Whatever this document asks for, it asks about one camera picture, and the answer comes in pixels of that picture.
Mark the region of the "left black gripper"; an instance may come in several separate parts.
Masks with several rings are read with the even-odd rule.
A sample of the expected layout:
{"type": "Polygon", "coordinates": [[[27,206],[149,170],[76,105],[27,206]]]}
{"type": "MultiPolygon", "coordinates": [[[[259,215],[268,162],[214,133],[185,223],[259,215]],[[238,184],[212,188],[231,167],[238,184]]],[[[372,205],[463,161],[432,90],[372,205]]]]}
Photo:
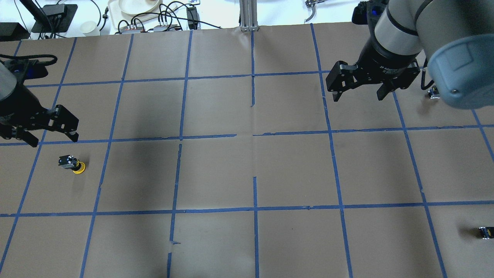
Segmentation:
{"type": "Polygon", "coordinates": [[[79,119],[63,105],[50,110],[43,107],[26,87],[1,87],[0,116],[0,134],[5,140],[17,139],[37,147],[39,139],[30,132],[35,130],[59,132],[71,141],[79,140],[79,119]]]}

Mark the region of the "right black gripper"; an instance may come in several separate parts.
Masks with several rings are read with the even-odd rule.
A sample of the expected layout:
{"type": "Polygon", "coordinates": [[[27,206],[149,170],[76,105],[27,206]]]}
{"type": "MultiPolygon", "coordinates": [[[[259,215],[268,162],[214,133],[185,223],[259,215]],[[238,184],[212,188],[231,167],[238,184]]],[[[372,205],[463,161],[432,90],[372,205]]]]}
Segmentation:
{"type": "Polygon", "coordinates": [[[392,53],[381,46],[375,37],[369,37],[354,65],[335,62],[326,77],[327,90],[332,93],[333,101],[338,102],[347,90],[382,82],[377,90],[377,99],[382,101],[397,88],[406,89],[415,81],[420,71],[418,66],[413,66],[411,73],[407,68],[418,55],[392,53]]]}

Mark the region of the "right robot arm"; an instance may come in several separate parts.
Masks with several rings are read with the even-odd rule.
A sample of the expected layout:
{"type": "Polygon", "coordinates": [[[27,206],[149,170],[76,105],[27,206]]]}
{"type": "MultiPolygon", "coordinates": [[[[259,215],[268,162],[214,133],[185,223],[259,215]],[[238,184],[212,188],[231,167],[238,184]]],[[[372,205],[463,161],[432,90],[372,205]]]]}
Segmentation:
{"type": "Polygon", "coordinates": [[[441,100],[457,109],[493,106],[492,0],[369,0],[352,22],[369,27],[355,64],[337,61],[326,77],[334,102],[351,89],[380,84],[377,98],[406,89],[424,52],[441,100]]]}

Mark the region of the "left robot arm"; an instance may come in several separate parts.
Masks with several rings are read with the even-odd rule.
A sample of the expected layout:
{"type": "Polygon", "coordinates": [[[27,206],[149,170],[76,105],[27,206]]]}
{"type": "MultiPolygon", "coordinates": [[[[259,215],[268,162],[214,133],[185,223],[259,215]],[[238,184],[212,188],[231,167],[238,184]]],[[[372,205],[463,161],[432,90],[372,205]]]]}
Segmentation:
{"type": "Polygon", "coordinates": [[[44,64],[36,60],[1,62],[0,121],[5,140],[17,139],[37,147],[39,139],[31,133],[35,130],[60,132],[72,142],[79,140],[79,119],[63,105],[45,108],[24,85],[26,79],[46,75],[44,64]]]}

